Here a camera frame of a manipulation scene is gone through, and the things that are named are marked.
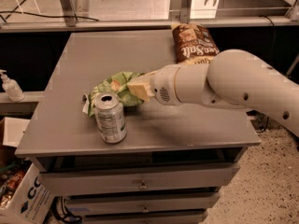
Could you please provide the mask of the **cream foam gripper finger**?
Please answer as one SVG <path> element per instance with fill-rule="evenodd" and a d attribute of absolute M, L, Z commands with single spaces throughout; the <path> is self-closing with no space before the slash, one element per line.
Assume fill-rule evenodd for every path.
<path fill-rule="evenodd" d="M 130 93 L 137 98 L 148 102 L 151 98 L 155 96 L 155 93 L 150 85 L 151 79 L 156 74 L 156 71 L 141 75 L 140 77 L 135 77 L 127 83 L 127 88 Z"/>

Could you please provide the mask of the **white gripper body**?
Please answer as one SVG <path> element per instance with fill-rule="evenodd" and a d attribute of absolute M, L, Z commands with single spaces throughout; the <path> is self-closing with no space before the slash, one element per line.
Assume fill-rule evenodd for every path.
<path fill-rule="evenodd" d="M 162 105 L 180 105 L 175 91 L 175 77 L 179 70 L 176 64 L 159 69 L 150 79 L 156 100 Z"/>

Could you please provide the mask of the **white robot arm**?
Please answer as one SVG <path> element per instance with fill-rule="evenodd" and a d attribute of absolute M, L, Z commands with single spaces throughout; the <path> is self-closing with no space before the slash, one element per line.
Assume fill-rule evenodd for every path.
<path fill-rule="evenodd" d="M 244 50 L 225 50 L 210 63 L 167 65 L 127 87 L 141 100 L 162 105 L 255 110 L 299 135 L 299 85 Z"/>

